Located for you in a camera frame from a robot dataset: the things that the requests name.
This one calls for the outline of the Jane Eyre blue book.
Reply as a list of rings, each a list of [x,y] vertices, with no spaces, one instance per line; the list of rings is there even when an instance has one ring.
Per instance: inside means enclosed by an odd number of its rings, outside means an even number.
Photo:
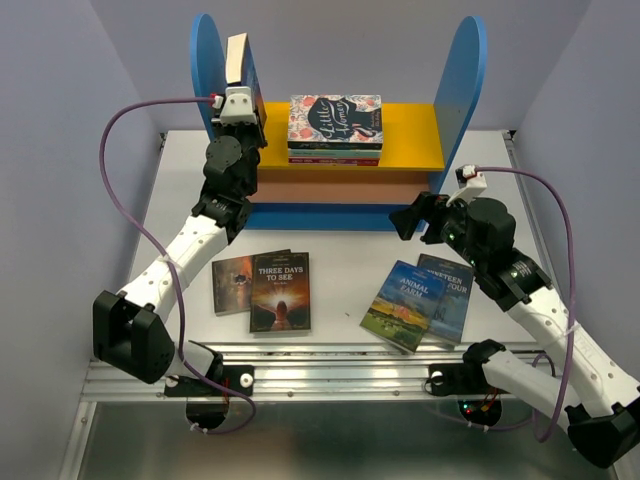
[[[262,126],[267,112],[247,32],[230,36],[226,46],[225,75],[228,87],[249,87]]]

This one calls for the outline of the Animal Farm book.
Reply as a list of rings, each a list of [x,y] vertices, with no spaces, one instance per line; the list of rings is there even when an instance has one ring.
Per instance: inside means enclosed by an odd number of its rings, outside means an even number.
[[[413,354],[446,291],[445,281],[426,269],[397,261],[360,322],[360,327]]]

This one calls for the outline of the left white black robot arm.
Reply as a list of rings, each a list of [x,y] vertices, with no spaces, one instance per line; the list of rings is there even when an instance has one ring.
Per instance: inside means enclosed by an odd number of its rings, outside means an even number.
[[[199,393],[228,394],[222,357],[183,336],[172,338],[165,322],[172,309],[186,318],[183,293],[210,261],[244,228],[257,191],[260,123],[213,123],[206,150],[205,181],[196,205],[168,246],[154,240],[159,254],[118,292],[104,291],[93,303],[93,350],[111,366],[152,384],[163,376],[185,377]]]

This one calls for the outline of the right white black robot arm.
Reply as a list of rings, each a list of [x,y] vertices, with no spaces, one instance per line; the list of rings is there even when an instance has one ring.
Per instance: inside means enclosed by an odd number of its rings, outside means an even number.
[[[462,360],[436,364],[435,396],[479,394],[494,387],[557,419],[591,464],[609,468],[639,443],[639,382],[621,369],[577,321],[550,278],[514,246],[516,220],[495,199],[452,200],[421,193],[389,219],[408,240],[419,222],[426,244],[448,245],[467,261],[480,290],[524,328],[568,384],[525,363],[505,345],[472,344]]]

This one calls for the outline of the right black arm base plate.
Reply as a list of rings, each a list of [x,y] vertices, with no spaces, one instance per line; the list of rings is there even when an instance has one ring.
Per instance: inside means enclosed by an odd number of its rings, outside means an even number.
[[[484,363],[437,363],[428,367],[428,376],[424,387],[426,391],[436,397],[451,395],[484,395],[497,389],[500,394],[510,393],[506,390],[506,380],[499,380],[497,384],[487,382],[485,368],[496,370],[505,363],[486,361]]]

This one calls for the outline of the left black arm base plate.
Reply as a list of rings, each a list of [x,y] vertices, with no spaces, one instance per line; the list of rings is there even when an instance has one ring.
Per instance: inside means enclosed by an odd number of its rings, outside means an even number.
[[[253,395],[255,369],[252,365],[225,365],[214,382],[246,396]],[[226,393],[201,380],[172,376],[165,380],[163,394],[168,398],[223,397]]]

